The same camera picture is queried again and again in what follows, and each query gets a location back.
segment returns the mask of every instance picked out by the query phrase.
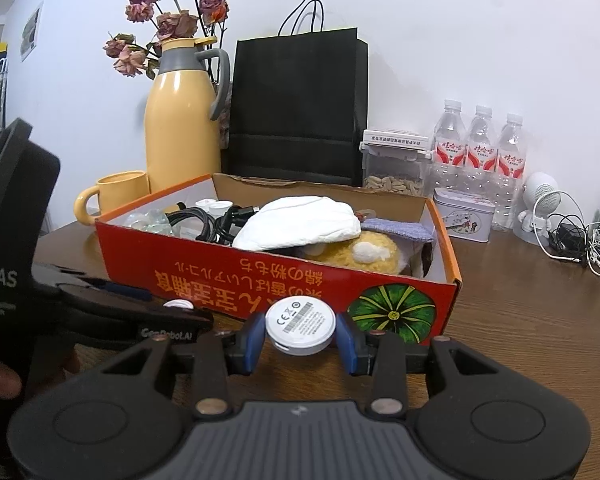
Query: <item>metal screw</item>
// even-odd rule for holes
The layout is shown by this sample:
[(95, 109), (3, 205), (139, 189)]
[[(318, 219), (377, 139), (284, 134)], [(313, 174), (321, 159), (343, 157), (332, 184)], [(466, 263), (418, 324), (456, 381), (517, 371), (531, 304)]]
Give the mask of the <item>metal screw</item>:
[(379, 415), (395, 415), (402, 411), (402, 403), (398, 399), (383, 397), (371, 403), (371, 409)]
[(220, 415), (229, 408), (225, 400), (207, 397), (196, 403), (196, 409), (203, 415)]

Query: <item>white bottle cap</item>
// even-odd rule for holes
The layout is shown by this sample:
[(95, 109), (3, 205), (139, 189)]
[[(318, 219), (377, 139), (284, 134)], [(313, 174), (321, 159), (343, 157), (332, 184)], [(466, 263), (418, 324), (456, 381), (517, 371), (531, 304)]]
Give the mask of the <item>white bottle cap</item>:
[(271, 305), (265, 316), (273, 345), (290, 355), (317, 354), (331, 341), (336, 315), (324, 301), (291, 296)]
[(453, 99), (445, 99), (445, 108), (451, 108), (459, 112), (462, 109), (462, 103), (460, 101), (453, 101)]
[(475, 107), (475, 113), (476, 113), (476, 115), (484, 115), (487, 117), (491, 117), (492, 111), (491, 111), (491, 108), (489, 108), (488, 106), (477, 105)]
[(233, 202), (228, 200), (218, 200), (209, 205), (209, 214), (213, 218), (220, 218), (224, 213), (229, 211), (229, 208), (233, 205)]
[(199, 207), (200, 209), (202, 209), (205, 212), (209, 212), (209, 206), (211, 204), (215, 204), (218, 200), (216, 200), (215, 198), (203, 198), (202, 200), (198, 200), (196, 202), (196, 207)]
[(507, 123), (514, 123), (522, 126), (522, 116), (516, 114), (507, 114)]

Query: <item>poster on wall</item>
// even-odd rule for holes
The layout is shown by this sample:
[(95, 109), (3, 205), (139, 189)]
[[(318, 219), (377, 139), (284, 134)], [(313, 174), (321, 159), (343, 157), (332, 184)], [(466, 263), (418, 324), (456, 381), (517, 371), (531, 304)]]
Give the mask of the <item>poster on wall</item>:
[(22, 43), (20, 44), (20, 58), (22, 59), (22, 61), (27, 59), (27, 56), (36, 47), (41, 10), (42, 4), (39, 4), (35, 12), (27, 20), (27, 23), (25, 24), (24, 29), (22, 31)]

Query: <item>purple towel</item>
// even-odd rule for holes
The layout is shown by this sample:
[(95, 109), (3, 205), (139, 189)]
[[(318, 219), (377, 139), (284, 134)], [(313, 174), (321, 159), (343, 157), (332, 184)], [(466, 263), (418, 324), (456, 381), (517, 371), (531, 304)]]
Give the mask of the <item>purple towel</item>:
[(384, 218), (367, 218), (360, 224), (365, 231), (397, 235), (423, 244), (433, 242), (434, 234), (419, 222), (395, 222)]

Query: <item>red bottle label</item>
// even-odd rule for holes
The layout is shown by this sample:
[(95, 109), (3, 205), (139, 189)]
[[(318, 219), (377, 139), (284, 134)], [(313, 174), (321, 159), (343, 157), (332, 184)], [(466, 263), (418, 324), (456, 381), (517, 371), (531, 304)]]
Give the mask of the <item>red bottle label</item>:
[(464, 144), (455, 140), (441, 139), (436, 143), (433, 161), (450, 166), (462, 166), (464, 164)]
[(496, 172), (500, 175), (510, 176), (513, 178), (522, 178), (525, 171), (526, 159), (517, 152), (506, 152), (500, 150), (498, 152), (498, 164)]
[(465, 166), (477, 170), (493, 171), (496, 165), (497, 150), (483, 142), (470, 142), (466, 150)]

